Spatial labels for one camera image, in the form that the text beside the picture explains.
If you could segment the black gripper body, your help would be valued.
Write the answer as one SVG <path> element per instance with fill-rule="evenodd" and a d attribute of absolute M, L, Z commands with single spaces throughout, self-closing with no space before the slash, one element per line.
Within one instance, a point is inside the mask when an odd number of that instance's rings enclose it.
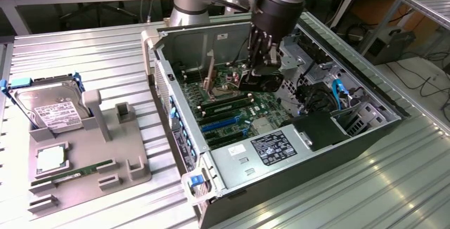
<path fill-rule="evenodd" d="M 303 11 L 303 2 L 288 3 L 280 0 L 256 0 L 251 22 L 255 27 L 279 42 L 292 32 Z"/>

